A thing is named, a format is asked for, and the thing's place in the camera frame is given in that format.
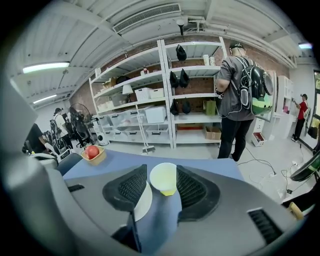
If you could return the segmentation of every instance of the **green bag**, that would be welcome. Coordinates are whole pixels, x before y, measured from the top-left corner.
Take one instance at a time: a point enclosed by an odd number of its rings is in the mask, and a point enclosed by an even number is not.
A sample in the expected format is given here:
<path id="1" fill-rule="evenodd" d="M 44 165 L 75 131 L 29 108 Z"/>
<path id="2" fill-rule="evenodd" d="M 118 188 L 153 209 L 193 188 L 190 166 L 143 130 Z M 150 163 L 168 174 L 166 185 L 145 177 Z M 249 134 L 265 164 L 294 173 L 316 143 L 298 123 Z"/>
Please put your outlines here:
<path id="1" fill-rule="evenodd" d="M 207 116 L 215 116 L 216 115 L 216 106 L 217 102 L 214 100 L 204 100 L 203 101 L 203 109 Z"/>

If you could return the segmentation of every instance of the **yellow cup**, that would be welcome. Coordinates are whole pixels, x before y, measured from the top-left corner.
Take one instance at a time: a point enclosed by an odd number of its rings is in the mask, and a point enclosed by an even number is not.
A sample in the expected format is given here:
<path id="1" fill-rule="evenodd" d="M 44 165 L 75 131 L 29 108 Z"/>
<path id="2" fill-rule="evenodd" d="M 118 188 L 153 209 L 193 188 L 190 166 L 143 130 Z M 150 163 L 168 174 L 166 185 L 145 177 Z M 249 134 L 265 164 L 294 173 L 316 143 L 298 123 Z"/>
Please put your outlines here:
<path id="1" fill-rule="evenodd" d="M 177 166 L 170 162 L 156 165 L 150 173 L 150 182 L 165 196 L 172 196 L 177 190 Z"/>

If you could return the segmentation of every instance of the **gray t-shirt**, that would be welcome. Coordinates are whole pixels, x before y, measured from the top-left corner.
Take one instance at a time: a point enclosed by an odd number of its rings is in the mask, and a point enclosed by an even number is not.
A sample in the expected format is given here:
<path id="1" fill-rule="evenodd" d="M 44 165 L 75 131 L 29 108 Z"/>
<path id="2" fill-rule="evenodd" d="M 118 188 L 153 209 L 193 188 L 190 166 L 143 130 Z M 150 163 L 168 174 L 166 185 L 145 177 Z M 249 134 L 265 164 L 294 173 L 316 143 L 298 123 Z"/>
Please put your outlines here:
<path id="1" fill-rule="evenodd" d="M 251 59 L 249 59 L 247 56 L 244 57 L 251 64 Z M 243 65 L 237 58 L 233 56 L 227 57 L 222 61 L 221 69 L 217 76 L 217 79 L 223 79 L 228 81 L 233 80 L 235 86 L 238 88 L 240 85 L 243 69 Z M 228 119 L 233 121 L 245 121 L 255 119 L 255 115 L 251 113 L 250 109 L 242 108 L 240 112 L 236 112 L 240 109 L 241 102 L 239 95 L 230 82 L 229 86 L 224 91 L 219 112 L 222 116 L 227 116 Z"/>

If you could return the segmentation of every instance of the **red shirt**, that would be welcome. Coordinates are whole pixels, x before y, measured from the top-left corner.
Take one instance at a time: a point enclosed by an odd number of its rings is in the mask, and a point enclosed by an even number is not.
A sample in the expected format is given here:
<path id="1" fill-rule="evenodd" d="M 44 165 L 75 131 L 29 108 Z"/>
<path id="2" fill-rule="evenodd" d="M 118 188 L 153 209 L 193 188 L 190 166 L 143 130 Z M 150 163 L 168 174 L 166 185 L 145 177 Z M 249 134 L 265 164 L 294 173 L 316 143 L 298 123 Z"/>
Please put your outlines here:
<path id="1" fill-rule="evenodd" d="M 304 101 L 302 101 L 299 105 L 300 105 L 301 108 L 300 108 L 300 111 L 299 111 L 298 120 L 302 120 L 302 119 L 304 119 L 304 112 L 307 111 L 308 107 L 307 107 L 307 104 Z"/>

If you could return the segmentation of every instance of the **ceiling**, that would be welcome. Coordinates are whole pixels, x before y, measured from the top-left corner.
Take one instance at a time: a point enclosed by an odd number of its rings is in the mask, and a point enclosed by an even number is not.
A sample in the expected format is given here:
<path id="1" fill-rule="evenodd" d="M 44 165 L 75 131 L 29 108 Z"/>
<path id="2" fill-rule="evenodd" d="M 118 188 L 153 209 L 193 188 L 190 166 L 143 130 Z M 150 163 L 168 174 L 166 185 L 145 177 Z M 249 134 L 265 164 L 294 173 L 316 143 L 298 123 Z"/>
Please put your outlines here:
<path id="1" fill-rule="evenodd" d="M 181 11 L 160 15 L 121 31 L 118 22 L 143 10 L 179 3 Z M 143 42 L 179 34 L 178 18 L 200 21 L 201 33 L 237 38 L 268 52 L 288 67 L 302 56 L 303 37 L 267 0 L 59 0 L 34 18 L 13 47 L 7 74 L 35 108 L 68 99 L 94 68 Z M 23 74 L 29 65 L 68 61 L 68 68 Z"/>

